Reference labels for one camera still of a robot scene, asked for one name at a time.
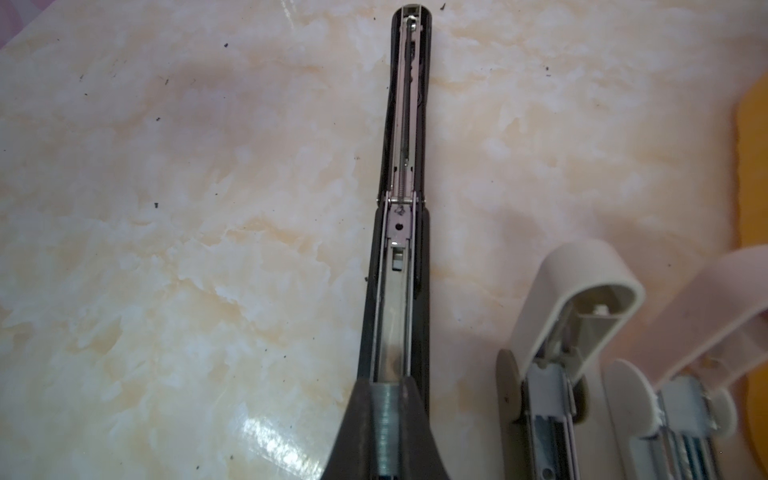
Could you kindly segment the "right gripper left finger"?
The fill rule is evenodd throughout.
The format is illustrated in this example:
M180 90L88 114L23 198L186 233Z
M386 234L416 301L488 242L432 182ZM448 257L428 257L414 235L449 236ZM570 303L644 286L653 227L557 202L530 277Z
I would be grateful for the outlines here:
M373 399L370 381L352 389L322 480L368 480L375 474Z

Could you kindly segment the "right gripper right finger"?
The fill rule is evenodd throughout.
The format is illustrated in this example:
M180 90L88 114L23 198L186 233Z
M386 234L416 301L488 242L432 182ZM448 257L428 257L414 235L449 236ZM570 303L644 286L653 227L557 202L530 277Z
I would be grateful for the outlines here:
M415 380L404 377L399 385L400 479L448 480L430 422Z

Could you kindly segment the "staple strip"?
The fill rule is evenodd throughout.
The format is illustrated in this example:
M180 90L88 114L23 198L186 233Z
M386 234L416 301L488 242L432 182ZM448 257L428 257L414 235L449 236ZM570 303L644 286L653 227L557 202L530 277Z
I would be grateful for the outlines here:
M371 388L376 477L398 479L400 475L400 388L397 383L373 383Z

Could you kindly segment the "black stapler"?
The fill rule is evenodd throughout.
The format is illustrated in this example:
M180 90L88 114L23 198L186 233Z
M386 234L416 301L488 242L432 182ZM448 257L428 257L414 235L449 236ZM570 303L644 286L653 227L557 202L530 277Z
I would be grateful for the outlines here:
M357 375L414 379L430 393L430 214L425 198L432 14L408 4L392 16L384 123Z

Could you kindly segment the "yellow plastic tray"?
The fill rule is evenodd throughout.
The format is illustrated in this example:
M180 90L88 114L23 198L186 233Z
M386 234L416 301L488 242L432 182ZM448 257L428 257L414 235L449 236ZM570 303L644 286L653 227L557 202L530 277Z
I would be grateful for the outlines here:
M738 234L742 248L767 243L767 77L740 100L736 112ZM751 451L767 470L767 362L747 375L747 429Z

